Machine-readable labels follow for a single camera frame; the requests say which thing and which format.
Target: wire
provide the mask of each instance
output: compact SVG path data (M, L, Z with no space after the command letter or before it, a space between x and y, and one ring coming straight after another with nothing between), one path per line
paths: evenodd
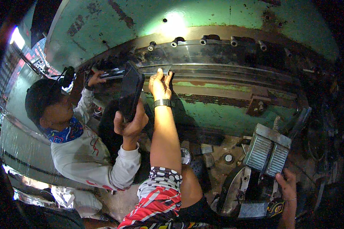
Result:
M41 190L40 192L47 192L46 190ZM47 192L48 194L52 195L52 193Z

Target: forearm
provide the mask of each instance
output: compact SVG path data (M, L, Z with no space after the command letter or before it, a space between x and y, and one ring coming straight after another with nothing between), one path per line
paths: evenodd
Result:
M285 202L283 216L279 221L280 229L294 229L295 228L296 210L297 210L297 200Z
M155 109L154 134L150 150L151 166L165 167L181 173L181 150L172 109Z

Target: metal block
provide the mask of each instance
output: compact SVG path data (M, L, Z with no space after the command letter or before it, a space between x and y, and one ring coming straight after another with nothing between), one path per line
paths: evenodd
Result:
M274 143L273 152L271 154L265 174L274 177L276 173L281 173L288 153L288 148Z
M254 133L243 164L261 171L264 168L270 149L271 140Z
M239 210L239 218L262 218L266 216L269 203L243 203Z
M290 145L292 144L292 140L289 137L286 137L281 133L274 131L264 125L261 125L260 123L256 125L255 133L267 139L270 139L273 142L278 143L288 149L290 149Z

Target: metal bracket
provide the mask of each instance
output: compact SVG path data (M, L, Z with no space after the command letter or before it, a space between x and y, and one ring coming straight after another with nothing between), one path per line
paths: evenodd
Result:
M248 183L250 182L250 176L251 176L251 168L250 167L245 167L245 171L241 177L241 189L239 190L237 198L240 200L245 199L245 193L248 188Z

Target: blue patterned neck gaiter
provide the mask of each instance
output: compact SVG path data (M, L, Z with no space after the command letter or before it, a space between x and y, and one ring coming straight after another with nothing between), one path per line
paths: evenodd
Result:
M74 116L70 119L70 126L62 131L55 131L50 128L44 130L48 140L53 143L65 143L79 138L83 134L83 125Z

